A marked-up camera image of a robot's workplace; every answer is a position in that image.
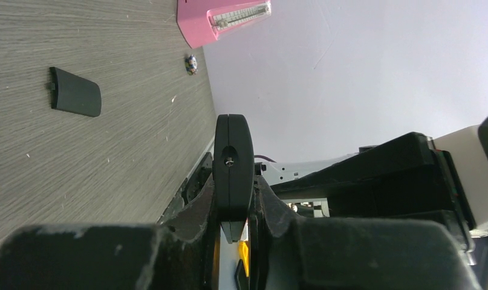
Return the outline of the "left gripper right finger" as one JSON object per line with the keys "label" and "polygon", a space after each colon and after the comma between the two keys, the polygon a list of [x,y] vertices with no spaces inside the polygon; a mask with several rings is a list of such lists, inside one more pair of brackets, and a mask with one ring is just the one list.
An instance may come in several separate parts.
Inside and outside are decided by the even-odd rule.
{"label": "left gripper right finger", "polygon": [[300,216],[255,176],[250,226],[250,289],[303,289]]}

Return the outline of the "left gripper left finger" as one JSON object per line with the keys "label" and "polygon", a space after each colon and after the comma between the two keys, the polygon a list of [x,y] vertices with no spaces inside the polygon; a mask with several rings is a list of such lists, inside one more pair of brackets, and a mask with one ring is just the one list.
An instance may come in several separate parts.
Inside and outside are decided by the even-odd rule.
{"label": "left gripper left finger", "polygon": [[164,223],[162,289],[218,288],[218,222],[213,178],[198,196]]}

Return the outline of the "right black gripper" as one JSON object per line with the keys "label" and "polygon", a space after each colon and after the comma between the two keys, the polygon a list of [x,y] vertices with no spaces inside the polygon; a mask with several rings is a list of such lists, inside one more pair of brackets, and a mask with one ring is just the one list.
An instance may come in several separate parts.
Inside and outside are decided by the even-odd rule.
{"label": "right black gripper", "polygon": [[431,151],[427,136],[420,133],[404,134],[271,188],[274,192],[289,192],[321,185],[351,185],[368,179],[373,179],[370,185],[328,197],[330,216],[434,221],[450,232],[460,250],[471,253],[475,249],[452,157],[447,151]]}

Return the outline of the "black remote control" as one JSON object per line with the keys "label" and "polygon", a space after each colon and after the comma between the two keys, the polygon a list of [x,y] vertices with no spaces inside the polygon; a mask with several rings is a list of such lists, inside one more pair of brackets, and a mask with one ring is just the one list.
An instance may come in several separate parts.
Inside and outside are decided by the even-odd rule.
{"label": "black remote control", "polygon": [[245,116],[219,115],[212,175],[218,220],[228,243],[241,238],[253,193],[254,168],[252,137]]}

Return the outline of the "black battery cover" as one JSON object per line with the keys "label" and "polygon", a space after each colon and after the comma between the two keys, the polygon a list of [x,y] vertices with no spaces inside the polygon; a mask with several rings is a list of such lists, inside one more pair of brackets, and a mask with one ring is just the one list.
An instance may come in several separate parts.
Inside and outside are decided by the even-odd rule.
{"label": "black battery cover", "polygon": [[59,111],[98,117],[101,114],[100,87],[83,77],[50,67],[51,108]]}

